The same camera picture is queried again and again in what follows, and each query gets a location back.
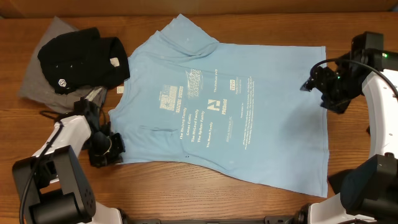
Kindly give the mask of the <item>light blue printed t-shirt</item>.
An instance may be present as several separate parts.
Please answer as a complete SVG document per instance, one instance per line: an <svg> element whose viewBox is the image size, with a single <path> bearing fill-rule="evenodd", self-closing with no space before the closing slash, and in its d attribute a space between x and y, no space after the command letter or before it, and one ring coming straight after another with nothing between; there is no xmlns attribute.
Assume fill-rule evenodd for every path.
<svg viewBox="0 0 398 224"><path fill-rule="evenodd" d="M195 164L293 192L328 194L327 112L303 91L324 47L218 42L183 15L129 57L109 112L124 163Z"/></svg>

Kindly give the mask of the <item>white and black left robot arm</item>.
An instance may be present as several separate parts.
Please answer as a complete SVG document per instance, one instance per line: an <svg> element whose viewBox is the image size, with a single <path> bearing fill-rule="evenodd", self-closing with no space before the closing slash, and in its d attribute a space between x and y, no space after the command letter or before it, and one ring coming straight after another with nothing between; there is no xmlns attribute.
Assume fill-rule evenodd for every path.
<svg viewBox="0 0 398 224"><path fill-rule="evenodd" d="M109 123L100 123L103 110L81 98L69 113L40 114L54 121L53 133L37 152L12 167L20 223L127 224L128 217L120 208L96 201L78 160L86 149L93 167L122 162L123 140L110 130Z"/></svg>

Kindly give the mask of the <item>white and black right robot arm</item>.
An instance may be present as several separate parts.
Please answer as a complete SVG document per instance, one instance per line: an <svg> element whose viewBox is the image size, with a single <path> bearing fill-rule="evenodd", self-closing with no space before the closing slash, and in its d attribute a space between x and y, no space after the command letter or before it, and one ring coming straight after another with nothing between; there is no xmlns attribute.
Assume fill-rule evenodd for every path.
<svg viewBox="0 0 398 224"><path fill-rule="evenodd" d="M369 159L329 178L335 196L305 205L294 216L265 217L265 223L397 223L397 53L384 50L384 36L364 32L351 50L316 63L303 91L322 93L321 106L341 114L363 95L369 113Z"/></svg>

